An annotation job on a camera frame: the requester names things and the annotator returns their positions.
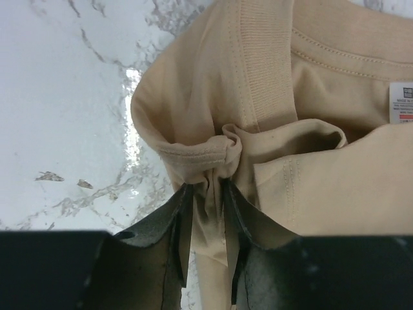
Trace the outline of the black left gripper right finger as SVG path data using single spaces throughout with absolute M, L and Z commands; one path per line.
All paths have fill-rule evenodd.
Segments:
M 223 182 L 237 309 L 411 309 L 411 236 L 298 236 Z

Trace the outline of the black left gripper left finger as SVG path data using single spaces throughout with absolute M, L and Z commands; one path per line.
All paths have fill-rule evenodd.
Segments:
M 2 309 L 179 309 L 193 187 L 117 233 L 3 231 Z

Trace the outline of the beige t shirt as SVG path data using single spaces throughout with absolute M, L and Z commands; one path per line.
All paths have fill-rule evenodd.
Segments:
M 412 233 L 412 20 L 350 1 L 215 1 L 143 74 L 139 135 L 194 186 L 203 309 L 231 309 L 230 178 L 264 241 Z

